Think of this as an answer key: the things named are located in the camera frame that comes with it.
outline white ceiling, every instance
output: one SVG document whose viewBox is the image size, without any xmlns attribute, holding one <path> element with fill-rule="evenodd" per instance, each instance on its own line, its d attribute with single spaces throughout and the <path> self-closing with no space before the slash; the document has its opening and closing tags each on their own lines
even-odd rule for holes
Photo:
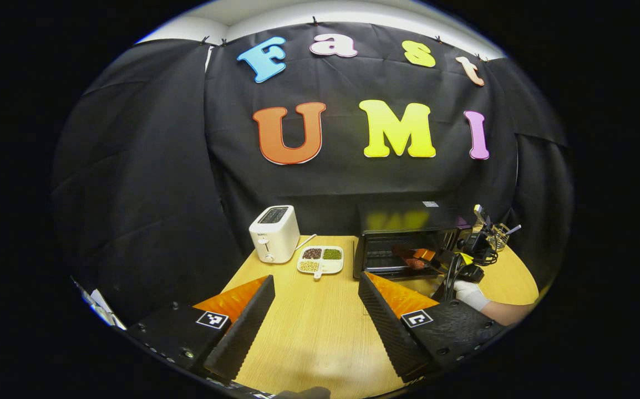
<svg viewBox="0 0 640 399">
<path fill-rule="evenodd" d="M 276 8 L 288 7 L 295 4 L 314 3 L 317 0 L 215 0 L 206 5 L 189 11 L 185 15 L 206 18 L 212 21 L 232 26 L 244 21 L 251 16 L 259 15 Z M 423 5 L 416 0 L 360 0 L 365 3 L 378 3 L 386 6 L 401 8 L 412 11 L 429 18 L 435 18 L 446 23 L 446 14 L 437 11 L 435 8 Z"/>
</svg>

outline wooden table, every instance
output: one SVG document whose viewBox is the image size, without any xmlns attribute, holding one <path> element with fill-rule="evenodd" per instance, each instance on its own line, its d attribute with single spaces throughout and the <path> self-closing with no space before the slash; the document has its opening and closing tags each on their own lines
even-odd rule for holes
<svg viewBox="0 0 640 399">
<path fill-rule="evenodd" d="M 357 241 L 357 237 L 318 236 L 304 245 L 337 245 L 345 254 L 343 269 L 318 281 L 296 269 L 302 248 L 283 264 L 261 262 L 256 252 L 249 255 L 224 291 L 271 274 L 276 296 L 236 382 L 271 393 L 323 386 L 330 389 L 331 397 L 342 399 L 375 396 L 404 386 L 358 296 L 359 281 L 352 277 Z M 513 305 L 536 300 L 534 279 L 509 247 L 484 270 L 479 285 L 488 299 Z M 435 282 L 399 283 L 429 295 Z"/>
</svg>

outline white wall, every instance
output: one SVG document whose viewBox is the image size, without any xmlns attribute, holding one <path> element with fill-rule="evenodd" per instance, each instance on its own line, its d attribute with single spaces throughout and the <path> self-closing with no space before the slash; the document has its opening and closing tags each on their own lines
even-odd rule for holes
<svg viewBox="0 0 640 399">
<path fill-rule="evenodd" d="M 193 10 L 192 13 L 204 14 L 204 8 Z M 490 43 L 489 40 L 465 27 L 459 21 L 446 14 L 432 10 L 431 13 L 421 15 L 401 8 L 390 7 L 377 3 L 365 2 L 313 2 L 295 4 L 289 7 L 276 8 L 251 18 L 246 18 L 231 26 L 218 23 L 206 18 L 185 15 L 158 28 L 142 41 L 160 38 L 188 38 L 201 40 L 210 35 L 207 42 L 221 44 L 221 38 L 233 40 L 244 35 L 277 28 L 279 26 L 312 22 L 315 16 L 318 22 L 361 22 L 375 23 L 403 30 L 410 30 L 429 38 L 441 36 L 441 40 L 461 48 L 469 53 L 478 53 L 483 59 L 505 57 L 505 54 Z"/>
</svg>

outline wire basket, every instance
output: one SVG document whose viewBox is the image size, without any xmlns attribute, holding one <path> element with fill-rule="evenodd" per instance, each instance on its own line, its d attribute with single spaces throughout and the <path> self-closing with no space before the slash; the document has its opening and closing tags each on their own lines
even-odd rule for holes
<svg viewBox="0 0 640 399">
<path fill-rule="evenodd" d="M 508 236 L 505 233 L 509 231 L 510 231 L 510 228 L 508 228 L 506 225 L 502 223 L 492 225 L 492 232 L 495 234 L 488 237 L 487 241 L 490 242 L 490 245 L 497 252 L 500 252 L 501 250 L 505 249 L 505 245 L 507 245 L 507 240 L 510 238 L 510 236 Z"/>
</svg>

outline white glove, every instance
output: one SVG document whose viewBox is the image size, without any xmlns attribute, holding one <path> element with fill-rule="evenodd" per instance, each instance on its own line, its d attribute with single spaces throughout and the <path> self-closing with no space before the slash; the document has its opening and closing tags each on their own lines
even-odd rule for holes
<svg viewBox="0 0 640 399">
<path fill-rule="evenodd" d="M 478 284 L 475 283 L 456 280 L 454 283 L 454 291 L 455 298 L 457 300 L 464 301 L 465 305 L 468 305 L 477 311 L 482 310 L 487 303 L 490 302 L 490 300 L 482 294 Z"/>
</svg>

